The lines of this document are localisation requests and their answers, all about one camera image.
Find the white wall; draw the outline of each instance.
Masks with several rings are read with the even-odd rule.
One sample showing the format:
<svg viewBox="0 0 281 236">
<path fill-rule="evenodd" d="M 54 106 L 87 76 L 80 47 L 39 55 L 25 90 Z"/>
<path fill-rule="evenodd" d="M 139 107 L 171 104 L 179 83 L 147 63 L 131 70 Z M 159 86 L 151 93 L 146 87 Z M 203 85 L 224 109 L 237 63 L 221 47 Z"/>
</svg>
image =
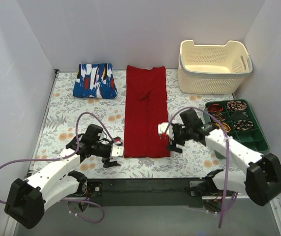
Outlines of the white wall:
<svg viewBox="0 0 281 236">
<path fill-rule="evenodd" d="M 250 102 L 271 152 L 281 161 L 281 1 L 264 3 L 244 43 L 254 74 L 238 90 L 237 97 Z"/>
<path fill-rule="evenodd" d="M 0 165 L 32 157 L 54 71 L 15 0 L 0 1 Z M 27 166 L 0 172 L 0 198 Z M 0 204 L 0 235 L 8 217 Z"/>
<path fill-rule="evenodd" d="M 18 0 L 55 69 L 178 67 L 180 43 L 243 40 L 264 0 Z"/>
</svg>

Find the folded blue fabric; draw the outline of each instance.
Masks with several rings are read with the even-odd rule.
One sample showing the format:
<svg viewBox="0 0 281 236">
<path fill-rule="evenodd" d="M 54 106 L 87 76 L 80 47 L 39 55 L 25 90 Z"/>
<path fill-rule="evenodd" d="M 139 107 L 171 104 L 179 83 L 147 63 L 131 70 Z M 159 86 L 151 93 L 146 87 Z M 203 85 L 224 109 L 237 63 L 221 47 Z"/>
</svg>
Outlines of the folded blue fabric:
<svg viewBox="0 0 281 236">
<path fill-rule="evenodd" d="M 80 64 L 73 96 L 81 98 L 116 98 L 112 64 Z"/>
</svg>

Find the floral tablecloth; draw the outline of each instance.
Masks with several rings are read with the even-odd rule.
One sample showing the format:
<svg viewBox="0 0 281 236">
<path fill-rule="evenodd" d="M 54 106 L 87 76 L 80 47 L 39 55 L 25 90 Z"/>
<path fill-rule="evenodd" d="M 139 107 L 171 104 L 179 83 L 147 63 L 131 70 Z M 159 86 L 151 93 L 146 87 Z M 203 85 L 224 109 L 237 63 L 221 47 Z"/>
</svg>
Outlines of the floral tablecloth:
<svg viewBox="0 0 281 236">
<path fill-rule="evenodd" d="M 126 71 L 113 71 L 118 97 L 111 100 L 78 99 L 72 96 L 76 73 L 60 73 L 49 106 L 48 116 L 41 136 L 37 158 L 55 158 L 74 137 L 75 123 L 82 112 L 92 112 L 106 125 L 113 137 L 124 137 Z M 177 70 L 166 70 L 168 112 L 171 117 L 180 108 L 195 106 L 203 109 L 206 102 L 233 99 L 232 95 L 194 95 L 179 89 Z M 86 115 L 79 123 L 79 133 L 84 133 L 89 124 L 98 124 Z M 116 158 L 121 166 L 103 168 L 100 157 L 91 156 L 76 170 L 88 178 L 163 178 L 163 177 L 204 177 L 211 170 L 225 168 L 225 160 L 218 160 L 212 150 L 189 141 L 183 154 L 171 153 L 166 158 Z M 32 171 L 39 171 L 47 162 L 35 162 Z M 240 170 L 230 165 L 231 172 Z"/>
</svg>

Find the green tray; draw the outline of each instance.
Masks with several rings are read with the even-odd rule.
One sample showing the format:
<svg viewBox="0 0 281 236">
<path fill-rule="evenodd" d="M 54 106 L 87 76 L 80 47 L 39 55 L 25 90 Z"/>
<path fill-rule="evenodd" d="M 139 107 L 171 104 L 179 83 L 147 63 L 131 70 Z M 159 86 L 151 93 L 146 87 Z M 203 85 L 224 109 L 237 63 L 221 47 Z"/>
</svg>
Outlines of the green tray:
<svg viewBox="0 0 281 236">
<path fill-rule="evenodd" d="M 236 120 L 233 120 L 231 118 L 231 115 L 234 112 L 229 112 L 226 108 L 226 103 L 229 101 L 242 101 L 247 104 L 247 109 L 244 110 L 244 112 L 246 112 L 247 115 L 249 116 L 247 120 L 250 120 L 253 122 L 253 124 L 254 124 L 253 130 L 241 131 L 241 130 L 237 130 L 234 128 L 233 122 Z M 269 145 L 265 138 L 265 135 L 264 135 L 259 123 L 257 122 L 254 112 L 252 111 L 249 103 L 246 100 L 236 99 L 236 100 L 226 100 L 226 101 L 217 101 L 217 102 L 207 102 L 205 104 L 205 111 L 207 111 L 207 108 L 212 106 L 213 104 L 219 104 L 223 107 L 223 111 L 221 113 L 225 116 L 224 122 L 227 123 L 231 128 L 231 131 L 228 132 L 229 136 L 232 136 L 234 140 L 242 143 L 244 146 L 246 146 L 254 151 L 258 151 L 264 155 L 269 153 Z M 207 114 L 204 114 L 204 119 L 205 119 L 205 122 L 212 121 L 210 116 Z M 220 153 L 218 153 L 216 151 L 215 151 L 215 154 L 218 159 L 225 159 L 225 157 L 223 155 L 221 155 Z"/>
</svg>

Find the red towel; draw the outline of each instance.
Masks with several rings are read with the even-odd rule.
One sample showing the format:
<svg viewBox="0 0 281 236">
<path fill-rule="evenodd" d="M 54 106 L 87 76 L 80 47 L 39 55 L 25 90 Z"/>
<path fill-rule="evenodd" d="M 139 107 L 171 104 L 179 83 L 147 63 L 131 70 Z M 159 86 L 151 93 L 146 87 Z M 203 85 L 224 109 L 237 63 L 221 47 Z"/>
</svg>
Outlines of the red towel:
<svg viewBox="0 0 281 236">
<path fill-rule="evenodd" d="M 168 121 L 165 67 L 151 70 L 127 67 L 125 157 L 168 157 L 168 140 L 158 124 Z"/>
</svg>

